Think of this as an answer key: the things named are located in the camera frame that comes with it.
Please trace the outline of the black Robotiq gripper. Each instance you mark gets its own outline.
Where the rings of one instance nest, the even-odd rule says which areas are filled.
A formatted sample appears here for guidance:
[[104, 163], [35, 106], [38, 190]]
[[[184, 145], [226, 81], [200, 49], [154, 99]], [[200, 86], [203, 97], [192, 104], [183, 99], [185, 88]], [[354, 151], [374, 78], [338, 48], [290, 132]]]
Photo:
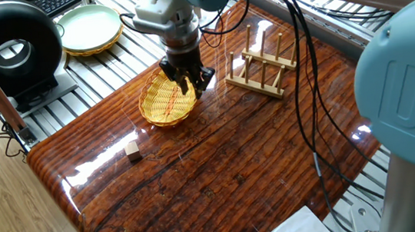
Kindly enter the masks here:
[[182, 53], [171, 52], [165, 56], [159, 61], [159, 66], [167, 78], [174, 81], [180, 87], [183, 95], [186, 95], [188, 84], [184, 73], [188, 71], [190, 81], [194, 87], [195, 97], [200, 99], [215, 74], [213, 68], [202, 66], [200, 49], [194, 48]]

